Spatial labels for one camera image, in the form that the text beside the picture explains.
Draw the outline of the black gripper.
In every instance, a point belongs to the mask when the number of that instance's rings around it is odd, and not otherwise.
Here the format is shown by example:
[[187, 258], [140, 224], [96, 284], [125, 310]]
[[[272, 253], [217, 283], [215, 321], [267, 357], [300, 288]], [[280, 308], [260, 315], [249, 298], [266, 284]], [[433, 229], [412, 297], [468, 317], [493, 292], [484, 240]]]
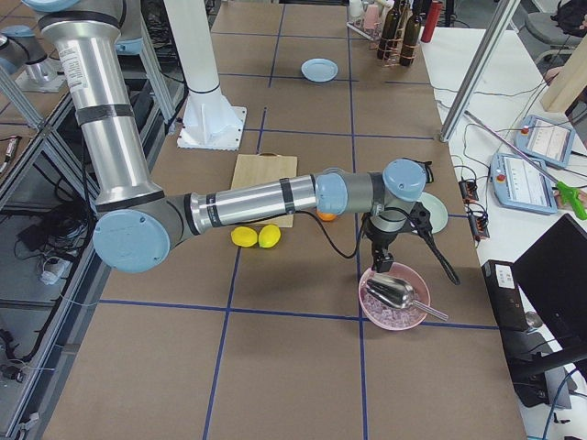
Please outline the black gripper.
[[371, 242], [371, 269], [376, 273], [388, 272], [394, 263], [394, 257], [389, 246], [389, 240], [372, 240]]

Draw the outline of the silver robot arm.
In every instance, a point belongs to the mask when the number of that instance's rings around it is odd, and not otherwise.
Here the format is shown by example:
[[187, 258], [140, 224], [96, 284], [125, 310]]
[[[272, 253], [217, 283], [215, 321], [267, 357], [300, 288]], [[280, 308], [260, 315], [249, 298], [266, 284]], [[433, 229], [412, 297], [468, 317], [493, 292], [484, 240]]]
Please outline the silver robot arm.
[[39, 29], [59, 52], [100, 193], [94, 249], [124, 272], [150, 270], [190, 237], [209, 229], [293, 214], [363, 216], [379, 272], [393, 263], [389, 245], [403, 232], [433, 244], [428, 211], [419, 202], [426, 172], [397, 159], [380, 172], [330, 169], [206, 195], [167, 195], [150, 177], [116, 44], [138, 29], [136, 1], [32, 1]]
[[66, 82], [61, 62], [49, 56], [25, 25], [1, 29], [1, 67], [9, 75], [24, 70], [16, 78], [24, 92], [57, 93]]

